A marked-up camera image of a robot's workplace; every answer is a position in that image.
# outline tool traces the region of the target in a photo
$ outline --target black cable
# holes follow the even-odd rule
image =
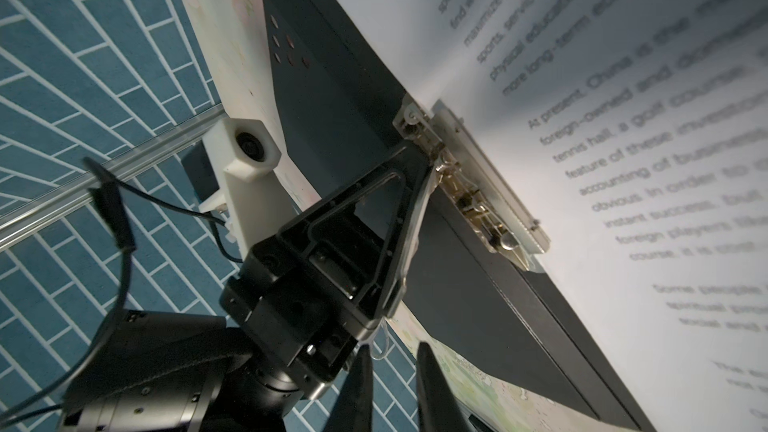
[[[207,214],[208,216],[211,216],[211,217],[213,217],[213,214],[211,214],[210,212],[206,212],[206,214]],[[237,258],[237,257],[235,257],[235,256],[233,256],[233,255],[230,255],[230,254],[229,254],[229,253],[228,253],[228,252],[227,252],[227,251],[224,249],[224,244],[223,244],[223,243],[221,243],[221,237],[219,236],[219,229],[218,229],[218,228],[216,228],[216,223],[214,223],[213,221],[211,221],[211,222],[208,224],[208,226],[210,226],[210,233],[214,235],[214,240],[216,241],[216,245],[217,245],[217,246],[218,246],[218,248],[219,248],[219,252],[221,252],[221,254],[222,254],[223,256],[225,256],[227,260],[230,260],[230,261],[232,261],[232,262],[237,262],[238,264],[242,264],[242,263],[243,263],[243,259],[242,259],[242,258]]]
[[[27,412],[26,414],[19,415],[15,418],[12,418],[10,420],[6,420],[2,424],[0,424],[0,430],[11,427],[12,425],[16,425],[19,422],[23,422],[26,419],[31,419],[33,417],[37,417],[39,415],[46,414],[48,412],[53,412],[54,410],[59,410],[62,408],[61,404],[56,405],[50,405],[48,407],[43,407],[41,409],[33,410],[32,412]]]
[[[33,394],[32,396],[26,398],[22,402],[16,404],[15,406],[9,408],[8,410],[0,414],[0,424],[2,424],[0,428],[7,427],[5,425],[6,422],[11,422],[13,420],[16,420],[18,417],[13,418],[13,416],[18,414],[25,408],[34,404],[38,400],[41,400],[46,396],[50,395],[52,392],[56,391],[56,389],[60,388],[61,386],[69,384],[72,381],[72,379],[77,377],[94,360],[94,358],[99,353],[99,351],[101,351],[101,349],[104,348],[104,346],[107,344],[112,333],[116,328],[118,328],[120,321],[123,320],[123,311],[124,311],[125,301],[128,298],[128,289],[130,287],[131,252],[132,252],[131,250],[123,250],[123,261],[122,261],[122,267],[120,269],[120,287],[118,289],[118,297],[114,301],[114,306],[112,307],[112,310],[109,312],[109,314],[107,314],[107,317],[105,317],[104,320],[101,322],[101,327],[96,332],[96,336],[94,337],[94,340],[91,341],[91,346],[88,348],[88,350],[86,350],[83,357],[80,360],[78,360],[78,362],[75,365],[73,365],[71,369],[64,372],[64,374],[60,378],[54,380],[47,387],[45,387],[44,389],[40,390],[39,392]]]
[[[158,204],[160,207],[165,207],[169,210],[172,210],[174,212],[178,212],[179,214],[185,214],[187,216],[193,216],[193,217],[200,217],[203,220],[207,220],[208,222],[216,222],[216,224],[219,224],[220,226],[226,226],[226,222],[218,217],[212,216],[211,214],[207,212],[196,212],[194,210],[189,210],[188,208],[182,208],[177,207],[173,204],[169,204],[168,202],[162,201],[158,199],[157,197],[150,196],[146,192],[142,192],[138,188],[133,187],[131,184],[127,184],[121,180],[115,179],[114,180],[120,187],[124,188],[125,190],[132,192],[133,194],[136,194],[137,196],[141,198],[146,198],[150,202],[154,204]]]
[[[101,174],[103,174],[105,177],[109,177],[114,183],[118,184],[120,187],[124,188],[125,190],[127,190],[127,191],[129,191],[129,192],[131,192],[133,194],[135,194],[136,196],[139,196],[141,198],[149,200],[153,204],[157,204],[160,207],[164,207],[164,208],[167,208],[168,210],[172,210],[174,212],[178,212],[179,214],[185,214],[186,216],[199,217],[199,218],[202,218],[203,220],[207,220],[208,222],[210,222],[210,233],[214,235],[214,240],[216,241],[216,246],[219,248],[219,252],[221,252],[221,254],[223,256],[225,256],[227,260],[230,260],[232,262],[236,262],[238,264],[242,264],[243,263],[243,259],[237,258],[237,257],[229,254],[224,249],[224,244],[221,241],[221,236],[219,235],[218,229],[216,229],[216,224],[218,224],[220,226],[226,227],[226,222],[224,220],[214,216],[210,212],[196,212],[194,210],[189,210],[188,208],[182,208],[182,207],[179,207],[179,206],[175,206],[173,204],[169,204],[168,202],[166,202],[164,200],[160,200],[157,197],[150,196],[146,192],[143,192],[143,191],[139,190],[138,188],[133,187],[131,184],[128,184],[126,182],[121,181],[119,178],[114,176],[109,170],[107,170],[106,168],[103,168],[101,166],[101,164],[93,162],[93,163],[89,163],[89,166],[91,168],[99,168],[98,171]]]

